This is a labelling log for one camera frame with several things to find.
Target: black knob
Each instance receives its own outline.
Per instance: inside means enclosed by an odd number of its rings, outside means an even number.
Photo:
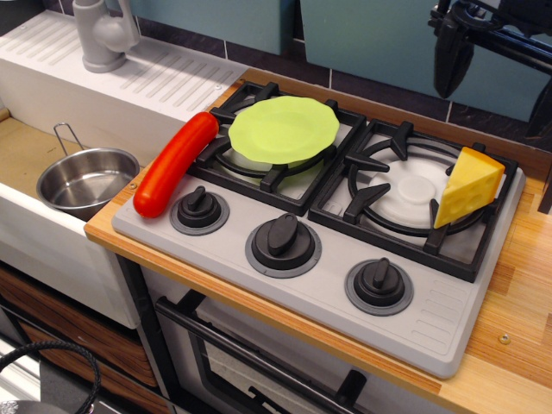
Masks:
[[[383,258],[365,265],[354,277],[354,291],[367,304],[391,306],[405,294],[400,271]]]
[[[294,214],[286,213],[264,223],[254,235],[251,250],[266,267],[290,270],[306,263],[314,254],[315,242]]]
[[[362,373],[351,369],[339,387],[339,390],[337,390],[336,401],[346,407],[352,407],[361,395],[366,383],[367,378]]]
[[[218,220],[221,212],[218,200],[200,185],[194,192],[180,199],[177,217],[185,226],[201,229]]]

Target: white burner cap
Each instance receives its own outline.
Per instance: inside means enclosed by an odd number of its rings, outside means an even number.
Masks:
[[[430,201],[439,201],[449,177],[446,166],[433,160],[410,157],[392,161],[389,172],[378,172],[370,185],[391,184],[391,190],[372,204],[373,210],[392,222],[428,229]]]
[[[412,204],[425,204],[435,197],[435,186],[431,181],[421,176],[404,177],[397,183],[400,197]]]

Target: oven window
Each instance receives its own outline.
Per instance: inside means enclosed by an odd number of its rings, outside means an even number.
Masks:
[[[326,411],[208,342],[190,335],[205,388],[240,412],[320,414]]]

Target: green plate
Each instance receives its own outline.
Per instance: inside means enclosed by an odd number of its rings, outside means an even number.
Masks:
[[[232,148],[269,164],[308,160],[336,139],[334,111],[309,97],[275,97],[240,112],[229,129]]]

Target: screw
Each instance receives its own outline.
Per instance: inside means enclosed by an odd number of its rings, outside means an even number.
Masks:
[[[511,342],[511,339],[508,334],[503,334],[499,337],[499,341],[503,345],[508,345]]]

